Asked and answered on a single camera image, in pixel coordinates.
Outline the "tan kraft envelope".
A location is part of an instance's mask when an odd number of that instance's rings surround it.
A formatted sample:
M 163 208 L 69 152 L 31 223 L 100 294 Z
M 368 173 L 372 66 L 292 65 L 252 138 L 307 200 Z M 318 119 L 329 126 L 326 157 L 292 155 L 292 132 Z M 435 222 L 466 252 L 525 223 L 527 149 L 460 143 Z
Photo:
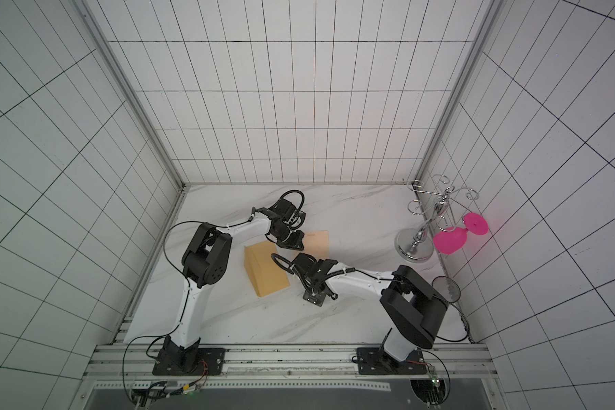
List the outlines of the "tan kraft envelope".
M 276 250 L 276 245 L 271 242 L 244 248 L 244 267 L 258 297 L 269 296 L 290 286 L 287 273 L 271 258 Z

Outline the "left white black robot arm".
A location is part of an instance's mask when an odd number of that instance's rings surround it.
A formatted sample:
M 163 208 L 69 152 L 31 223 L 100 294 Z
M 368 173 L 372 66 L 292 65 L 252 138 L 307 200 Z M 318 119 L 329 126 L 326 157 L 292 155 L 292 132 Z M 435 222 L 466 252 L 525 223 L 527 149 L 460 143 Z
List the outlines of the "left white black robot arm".
M 265 236 L 281 249 L 303 250 L 305 220 L 302 191 L 289 190 L 267 208 L 253 208 L 249 218 L 233 225 L 199 222 L 182 255 L 179 272 L 186 280 L 178 324 L 160 337 L 162 348 L 155 359 L 155 375 L 190 375 L 200 367 L 201 328 L 214 285 L 227 272 L 234 244 Z

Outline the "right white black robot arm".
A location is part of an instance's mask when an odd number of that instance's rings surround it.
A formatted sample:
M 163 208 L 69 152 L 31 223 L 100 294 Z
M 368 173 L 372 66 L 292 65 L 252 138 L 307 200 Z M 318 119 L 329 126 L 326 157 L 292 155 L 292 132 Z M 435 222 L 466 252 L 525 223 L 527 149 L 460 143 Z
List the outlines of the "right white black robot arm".
M 424 375 L 428 366 L 422 350 L 431 349 L 450 302 L 413 268 L 393 272 L 365 272 L 332 259 L 318 260 L 305 253 L 279 264 L 296 276 L 303 299 L 322 306 L 341 295 L 377 299 L 392 328 L 377 348 L 358 348 L 354 362 L 360 375 Z

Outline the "pink plastic wine glass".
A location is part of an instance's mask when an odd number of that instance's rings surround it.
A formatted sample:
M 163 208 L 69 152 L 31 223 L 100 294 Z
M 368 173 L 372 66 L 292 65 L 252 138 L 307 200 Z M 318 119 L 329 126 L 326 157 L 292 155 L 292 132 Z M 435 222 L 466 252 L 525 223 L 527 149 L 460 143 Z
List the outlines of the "pink plastic wine glass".
M 452 255 L 466 244 L 469 234 L 484 236 L 489 230 L 489 224 L 482 215 L 468 213 L 463 217 L 463 227 L 455 227 L 435 235 L 434 247 L 441 254 Z

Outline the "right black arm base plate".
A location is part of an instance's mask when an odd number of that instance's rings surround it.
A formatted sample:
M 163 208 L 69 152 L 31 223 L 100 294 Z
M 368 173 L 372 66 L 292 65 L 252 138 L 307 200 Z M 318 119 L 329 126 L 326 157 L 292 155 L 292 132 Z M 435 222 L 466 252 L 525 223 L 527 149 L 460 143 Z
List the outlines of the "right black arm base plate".
M 428 372 L 420 350 L 413 350 L 406 360 L 399 361 L 381 348 L 358 348 L 351 361 L 357 365 L 360 375 L 425 375 Z

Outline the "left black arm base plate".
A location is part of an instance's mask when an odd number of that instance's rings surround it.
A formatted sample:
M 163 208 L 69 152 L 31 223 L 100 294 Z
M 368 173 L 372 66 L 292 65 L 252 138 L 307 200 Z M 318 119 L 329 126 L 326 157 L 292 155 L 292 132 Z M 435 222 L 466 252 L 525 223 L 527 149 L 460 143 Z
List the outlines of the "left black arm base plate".
M 223 348 L 162 348 L 155 360 L 155 376 L 219 376 L 225 361 Z

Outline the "aluminium mounting rail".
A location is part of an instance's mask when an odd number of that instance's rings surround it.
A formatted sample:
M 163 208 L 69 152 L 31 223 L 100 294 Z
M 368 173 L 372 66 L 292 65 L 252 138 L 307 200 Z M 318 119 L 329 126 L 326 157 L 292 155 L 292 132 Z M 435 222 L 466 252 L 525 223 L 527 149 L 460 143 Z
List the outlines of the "aluminium mounting rail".
M 481 344 L 437 344 L 433 350 L 416 350 L 404 370 L 384 370 L 359 356 L 356 344 L 210 344 L 222 350 L 208 359 L 207 382 L 252 380 L 350 380 L 350 379 L 496 379 L 498 372 L 490 352 Z M 198 379 L 203 369 L 193 375 L 153 374 L 158 352 L 154 347 L 135 344 L 104 345 L 95 349 L 85 369 L 84 378 L 143 383 L 169 380 L 173 383 Z

